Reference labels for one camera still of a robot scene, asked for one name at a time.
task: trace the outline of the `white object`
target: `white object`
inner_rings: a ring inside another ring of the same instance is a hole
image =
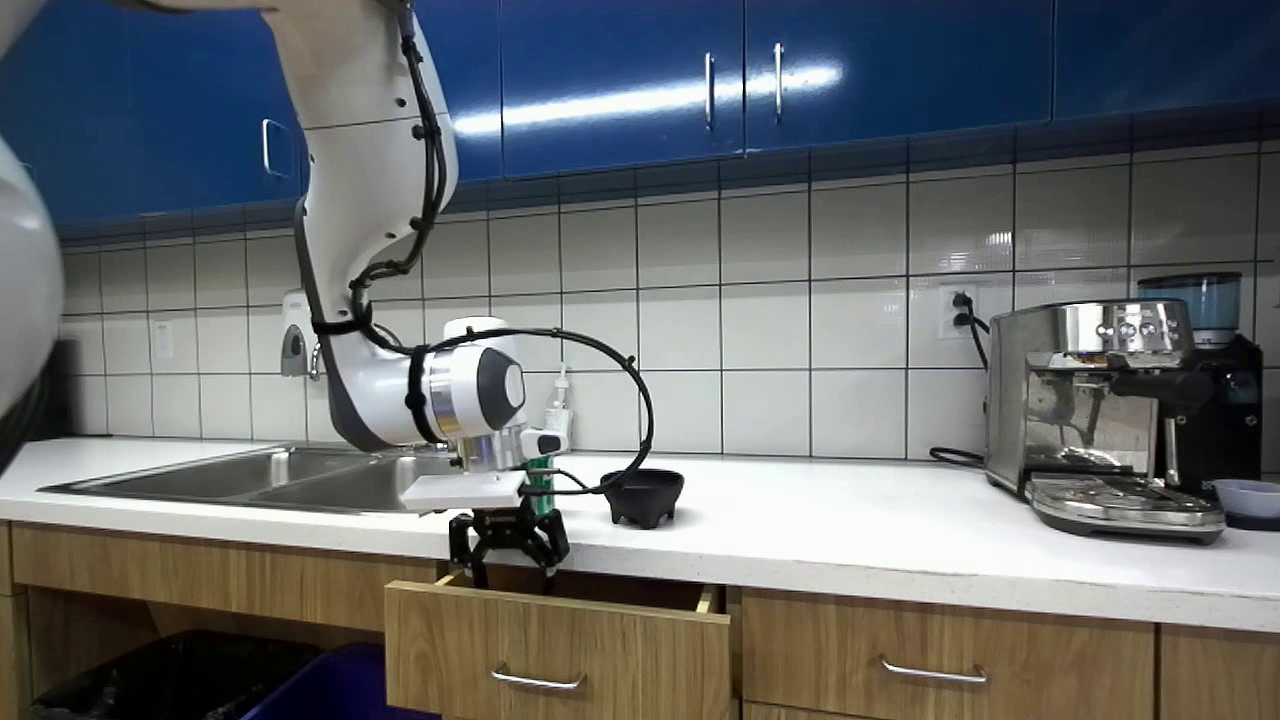
[[[398,490],[409,511],[439,509],[520,509],[524,472],[458,472],[458,474],[420,474]]]
[[[1280,480],[1211,480],[1211,490],[1229,516],[1280,522]]]
[[[571,423],[571,407],[566,407],[566,369],[559,363],[555,396],[552,396],[552,407],[547,407],[547,419],[542,419],[542,434],[555,434],[555,441],[559,441],[559,450],[566,450],[566,423]]]
[[[0,414],[28,391],[63,315],[63,262],[32,175],[0,139]]]
[[[284,346],[279,346],[279,375],[295,375],[288,369],[301,369],[303,375],[320,375],[325,372],[325,361],[320,361],[320,338],[316,338],[316,326],[310,326],[310,304],[303,291],[288,291],[279,299],[279,313],[284,313]]]

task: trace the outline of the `black bowl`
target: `black bowl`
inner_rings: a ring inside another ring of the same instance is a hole
[[[685,474],[665,469],[607,472],[599,480],[599,490],[607,498],[613,522],[660,528],[674,516]]]

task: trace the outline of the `open drawer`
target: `open drawer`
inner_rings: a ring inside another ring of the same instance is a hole
[[[709,720],[731,713],[728,616],[690,583],[527,576],[389,583],[389,700],[444,720]]]

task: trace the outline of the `power cord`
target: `power cord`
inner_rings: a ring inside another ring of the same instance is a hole
[[[978,361],[985,372],[987,372],[992,361],[987,361],[987,346],[985,346],[985,330],[992,330],[992,325],[971,313],[971,295],[968,295],[968,291],[956,291],[956,295],[953,295],[953,313],[956,313],[956,315],[953,315],[953,326],[968,326],[971,346],[975,346],[975,361]],[[985,469],[985,464],[987,464],[987,454],[978,454],[978,450],[944,447],[944,445],[927,447],[927,454],[931,454],[934,464],[959,464],[959,469]]]

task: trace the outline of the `white tile wall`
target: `white tile wall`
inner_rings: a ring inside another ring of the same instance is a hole
[[[654,450],[927,454],[985,445],[985,372],[953,326],[1045,299],[1125,295],[1137,277],[1245,270],[1239,325],[1268,352],[1280,472],[1280,151],[1198,146],[760,191],[637,194],[444,216],[381,319],[574,326],[637,352]],[[326,380],[279,375],[288,231],[66,251],[84,432],[337,445]],[[540,423],[559,354],[574,447],[626,450],[637,388],[555,338],[513,338]]]
[[[902,179],[813,187],[813,277],[900,277],[902,262]]]
[[[1137,158],[1131,258],[1209,262],[1252,258],[1256,156]]]
[[[1016,267],[1128,258],[1128,158],[1032,163],[1016,175]]]
[[[1013,262],[1013,167],[911,179],[911,270]]]
[[[724,285],[807,277],[807,191],[724,194]]]
[[[718,285],[716,194],[639,203],[639,286]]]

